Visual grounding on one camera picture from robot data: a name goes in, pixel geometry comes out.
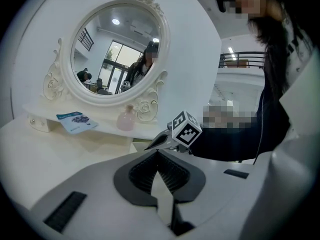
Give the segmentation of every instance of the white zipper trim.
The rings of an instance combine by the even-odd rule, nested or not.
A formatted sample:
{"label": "white zipper trim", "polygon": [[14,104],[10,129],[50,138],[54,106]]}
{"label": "white zipper trim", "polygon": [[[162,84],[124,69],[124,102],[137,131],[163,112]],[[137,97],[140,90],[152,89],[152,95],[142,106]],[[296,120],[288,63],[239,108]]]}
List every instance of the white zipper trim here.
{"label": "white zipper trim", "polygon": [[257,161],[258,154],[259,154],[259,150],[260,150],[260,145],[261,145],[261,142],[262,142],[262,136],[264,135],[264,99],[265,99],[265,94],[263,94],[263,96],[262,96],[262,109],[261,109],[261,136],[260,136],[260,142],[259,142],[259,147],[258,147],[258,150],[257,150],[257,152],[256,152],[256,155],[255,155],[255,159],[254,159],[253,164],[255,164],[255,163],[256,163],[256,161]]}

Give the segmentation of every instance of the window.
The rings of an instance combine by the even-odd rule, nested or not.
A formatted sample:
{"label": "window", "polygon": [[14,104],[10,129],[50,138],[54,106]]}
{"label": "window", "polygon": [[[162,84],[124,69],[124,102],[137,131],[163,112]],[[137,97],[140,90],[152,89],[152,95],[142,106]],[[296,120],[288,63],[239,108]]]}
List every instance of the window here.
{"label": "window", "polygon": [[140,51],[113,41],[100,69],[99,78],[102,80],[102,85],[108,88],[110,93],[118,94],[129,67],[141,56]]}

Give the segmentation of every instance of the black vent grille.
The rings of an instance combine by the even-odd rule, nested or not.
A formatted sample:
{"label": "black vent grille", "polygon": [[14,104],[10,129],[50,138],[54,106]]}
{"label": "black vent grille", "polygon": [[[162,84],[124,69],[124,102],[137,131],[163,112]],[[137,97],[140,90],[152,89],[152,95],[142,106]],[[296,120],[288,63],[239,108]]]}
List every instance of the black vent grille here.
{"label": "black vent grille", "polygon": [[86,194],[72,192],[43,222],[61,233],[86,197]]}
{"label": "black vent grille", "polygon": [[157,173],[156,154],[138,163],[129,172],[133,185],[151,195],[152,184]]}
{"label": "black vent grille", "polygon": [[179,164],[173,162],[163,154],[158,156],[158,171],[166,185],[173,194],[183,187],[190,178],[190,172]]}

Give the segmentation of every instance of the white ceiling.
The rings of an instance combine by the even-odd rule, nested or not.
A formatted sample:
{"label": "white ceiling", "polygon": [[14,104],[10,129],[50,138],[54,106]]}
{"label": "white ceiling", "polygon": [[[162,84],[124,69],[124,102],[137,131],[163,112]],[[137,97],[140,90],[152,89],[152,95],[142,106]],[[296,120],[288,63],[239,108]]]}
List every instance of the white ceiling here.
{"label": "white ceiling", "polygon": [[[120,24],[113,24],[113,19],[119,20]],[[99,28],[127,37],[145,46],[147,46],[149,41],[152,41],[153,38],[161,39],[160,27],[156,23],[156,19],[143,8],[131,5],[108,7],[98,15],[98,21]],[[140,34],[131,31],[130,28],[133,21],[138,21],[151,28],[151,31],[149,32],[151,37],[143,37]]]}
{"label": "white ceiling", "polygon": [[198,0],[212,20],[221,39],[249,34],[247,18],[240,14],[222,13],[219,11],[216,0]]}

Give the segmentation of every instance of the balcony railing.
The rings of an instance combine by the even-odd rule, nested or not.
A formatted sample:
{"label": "balcony railing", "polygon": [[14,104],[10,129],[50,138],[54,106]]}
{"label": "balcony railing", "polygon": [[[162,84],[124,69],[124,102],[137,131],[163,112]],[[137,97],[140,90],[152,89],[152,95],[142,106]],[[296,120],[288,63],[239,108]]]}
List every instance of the balcony railing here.
{"label": "balcony railing", "polygon": [[94,44],[94,41],[92,40],[86,28],[82,30],[78,40],[81,44],[83,44],[83,46],[88,50],[88,52],[90,52],[91,47]]}
{"label": "balcony railing", "polygon": [[241,51],[220,55],[219,68],[264,68],[265,52]]}

